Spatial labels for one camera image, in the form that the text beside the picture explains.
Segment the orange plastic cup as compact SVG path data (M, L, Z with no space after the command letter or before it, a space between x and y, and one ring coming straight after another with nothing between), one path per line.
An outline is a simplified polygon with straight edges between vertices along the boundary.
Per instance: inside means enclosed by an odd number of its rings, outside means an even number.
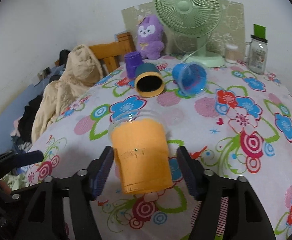
M151 110L132 110L111 121L108 135L124 194L145 194L173 185L166 124Z

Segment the blue plastic cup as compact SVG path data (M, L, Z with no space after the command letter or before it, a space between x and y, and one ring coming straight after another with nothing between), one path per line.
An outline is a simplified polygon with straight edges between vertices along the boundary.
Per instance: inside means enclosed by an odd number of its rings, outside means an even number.
M196 63L179 63L172 71L174 81L185 96L199 96L206 89L208 77L205 67Z

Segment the teal yellow-rimmed cup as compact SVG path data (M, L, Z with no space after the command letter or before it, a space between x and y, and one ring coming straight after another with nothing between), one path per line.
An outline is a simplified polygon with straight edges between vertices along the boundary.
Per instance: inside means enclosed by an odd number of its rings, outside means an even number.
M135 90L143 98L160 95L165 88L160 71L152 63L143 63L136 69Z

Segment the purple plastic cup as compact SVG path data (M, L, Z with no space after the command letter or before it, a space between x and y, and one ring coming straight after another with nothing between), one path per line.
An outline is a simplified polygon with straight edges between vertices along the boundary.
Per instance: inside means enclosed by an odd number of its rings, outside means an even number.
M143 64L143 59L139 51L133 51L124 55L127 77L131 80L136 77L136 69Z

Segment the pile of dark clothes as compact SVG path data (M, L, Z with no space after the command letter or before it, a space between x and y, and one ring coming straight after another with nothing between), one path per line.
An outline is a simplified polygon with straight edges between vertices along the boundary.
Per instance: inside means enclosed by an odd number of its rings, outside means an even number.
M32 147L32 126L42 99L43 96L39 94L34 99L30 100L24 107L23 115L13 122L15 128L11 133L13 151L17 153L26 153Z

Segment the beige padded jacket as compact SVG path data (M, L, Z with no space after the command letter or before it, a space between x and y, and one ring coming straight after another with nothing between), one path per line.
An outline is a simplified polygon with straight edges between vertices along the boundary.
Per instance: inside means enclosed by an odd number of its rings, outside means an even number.
M32 126L31 142L35 142L68 106L102 78L103 68L93 51L84 44L76 46L68 54L62 76L44 89Z

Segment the cotton swab container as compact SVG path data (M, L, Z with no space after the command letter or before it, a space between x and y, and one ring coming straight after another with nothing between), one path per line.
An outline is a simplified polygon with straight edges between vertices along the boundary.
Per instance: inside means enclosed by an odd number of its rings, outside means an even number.
M231 64L235 64L237 62L237 51L238 46L235 44L226 44L225 45L225 61Z

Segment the wooden chair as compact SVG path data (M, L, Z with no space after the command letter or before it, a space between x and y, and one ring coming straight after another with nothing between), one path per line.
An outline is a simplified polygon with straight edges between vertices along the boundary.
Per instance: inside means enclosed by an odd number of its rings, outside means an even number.
M115 38L116 41L111 43L95 44L93 46L81 44L76 46L75 49L87 48L87 53L94 55L93 59L98 62L100 73L104 75L119 68L119 58L121 56L123 57L136 50L132 35L129 31L116 34Z

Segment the glass mason jar mug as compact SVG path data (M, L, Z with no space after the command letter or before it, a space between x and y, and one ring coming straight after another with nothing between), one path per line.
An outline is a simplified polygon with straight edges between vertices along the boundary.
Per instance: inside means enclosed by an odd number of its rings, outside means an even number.
M266 27L253 24L254 33L251 35L251 41L246 43L246 61L248 68L259 75L264 74L266 70L266 61L268 54L268 40L266 39Z

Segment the purple plush toy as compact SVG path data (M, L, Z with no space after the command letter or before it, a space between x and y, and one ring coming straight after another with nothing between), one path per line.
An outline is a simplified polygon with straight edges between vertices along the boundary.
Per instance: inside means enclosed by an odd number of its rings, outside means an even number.
M156 15L145 17L137 29L137 50L142 59L156 60L164 50L163 24Z

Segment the green desk fan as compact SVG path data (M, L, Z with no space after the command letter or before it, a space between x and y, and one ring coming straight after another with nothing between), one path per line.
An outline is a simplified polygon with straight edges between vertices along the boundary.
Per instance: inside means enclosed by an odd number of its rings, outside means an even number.
M222 55L206 50L209 35L222 19L221 0L153 0L159 20L172 32L196 39L196 49L182 62L198 62L206 68L225 64Z

